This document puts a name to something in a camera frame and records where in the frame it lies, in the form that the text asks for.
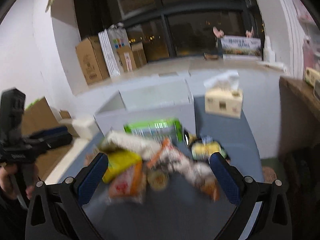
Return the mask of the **person's left hand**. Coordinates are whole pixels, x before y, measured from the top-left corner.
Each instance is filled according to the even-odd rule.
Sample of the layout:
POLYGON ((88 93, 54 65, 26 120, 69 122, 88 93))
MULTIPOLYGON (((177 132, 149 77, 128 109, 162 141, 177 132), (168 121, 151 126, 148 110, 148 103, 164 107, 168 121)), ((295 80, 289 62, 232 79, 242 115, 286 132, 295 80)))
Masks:
MULTIPOLYGON (((1 166, 1 189, 4 194, 11 200, 17 199, 17 193, 14 189, 11 177, 16 173, 17 166, 13 165, 5 165, 1 166)), ((33 165, 33 182, 28 185, 25 192, 28 199, 31 199, 33 195, 33 191, 35 189, 36 183, 39 181, 38 178, 39 169, 36 164, 33 165)))

